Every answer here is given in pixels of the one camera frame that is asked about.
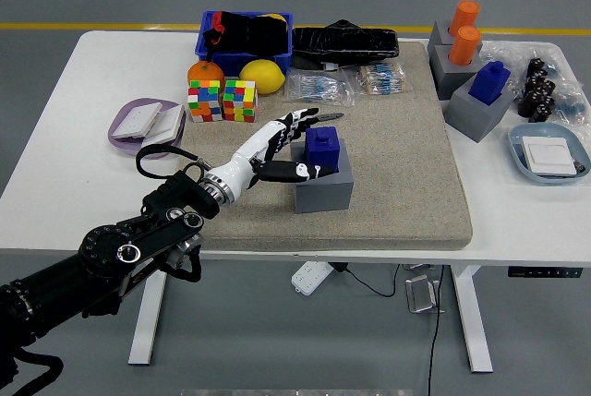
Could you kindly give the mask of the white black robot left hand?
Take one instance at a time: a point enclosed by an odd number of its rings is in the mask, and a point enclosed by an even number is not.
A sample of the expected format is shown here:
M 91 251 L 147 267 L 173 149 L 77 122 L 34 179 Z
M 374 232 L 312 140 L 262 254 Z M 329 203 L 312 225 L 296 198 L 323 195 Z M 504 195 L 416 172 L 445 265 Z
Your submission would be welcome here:
M 318 108 L 301 109 L 271 120 L 243 143 L 229 162 L 210 171 L 229 188 L 230 203 L 250 187 L 254 163 L 270 161 L 285 145 L 318 123 L 318 112 Z

